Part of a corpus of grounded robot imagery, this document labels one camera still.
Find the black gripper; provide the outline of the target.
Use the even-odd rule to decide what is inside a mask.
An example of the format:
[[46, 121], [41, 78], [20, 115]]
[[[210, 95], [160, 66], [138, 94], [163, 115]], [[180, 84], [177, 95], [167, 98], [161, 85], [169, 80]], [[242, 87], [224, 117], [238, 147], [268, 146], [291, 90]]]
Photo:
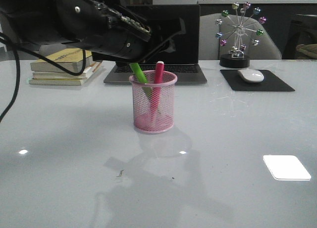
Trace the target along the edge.
[[182, 18], [141, 19], [121, 0], [56, 0], [62, 43], [90, 50], [97, 59], [154, 63], [176, 51], [186, 33]]

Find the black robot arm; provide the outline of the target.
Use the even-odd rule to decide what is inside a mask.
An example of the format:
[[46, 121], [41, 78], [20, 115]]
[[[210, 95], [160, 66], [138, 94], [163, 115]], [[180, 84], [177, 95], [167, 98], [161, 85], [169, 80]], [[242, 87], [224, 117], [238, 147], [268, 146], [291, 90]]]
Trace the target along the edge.
[[0, 11], [23, 43], [73, 46], [101, 61], [142, 63], [185, 33], [180, 17], [147, 19], [123, 0], [0, 0]]

